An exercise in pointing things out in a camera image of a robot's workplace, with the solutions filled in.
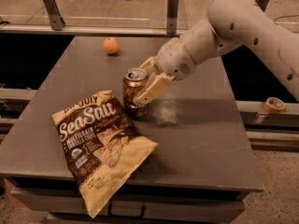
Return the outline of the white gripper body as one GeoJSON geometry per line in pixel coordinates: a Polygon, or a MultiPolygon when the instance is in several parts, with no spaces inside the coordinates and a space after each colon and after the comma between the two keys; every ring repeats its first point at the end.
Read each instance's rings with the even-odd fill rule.
{"type": "Polygon", "coordinates": [[[190,54],[178,37],[172,38],[161,47],[156,56],[156,63],[162,72],[175,80],[188,77],[196,68],[190,54]]]}

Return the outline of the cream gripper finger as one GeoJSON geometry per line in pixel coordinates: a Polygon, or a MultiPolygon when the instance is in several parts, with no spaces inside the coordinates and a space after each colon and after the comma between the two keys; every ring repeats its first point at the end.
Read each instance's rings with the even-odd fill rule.
{"type": "Polygon", "coordinates": [[[144,61],[140,68],[144,70],[149,76],[151,74],[156,73],[156,58],[155,57],[149,57],[146,61],[144,61]]]}
{"type": "Polygon", "coordinates": [[[166,73],[152,73],[145,87],[134,97],[134,104],[137,106],[145,106],[151,103],[154,99],[160,97],[170,89],[174,78],[174,76],[169,76],[166,73]]]}

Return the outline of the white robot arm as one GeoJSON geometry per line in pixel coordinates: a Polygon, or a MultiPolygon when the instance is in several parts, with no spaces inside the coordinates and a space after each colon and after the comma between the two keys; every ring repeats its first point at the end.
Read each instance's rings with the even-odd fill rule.
{"type": "Polygon", "coordinates": [[[141,64],[149,79],[134,103],[152,102],[197,65],[240,46],[250,49],[299,98],[299,35],[269,19],[254,0],[210,0],[203,20],[141,64]]]}

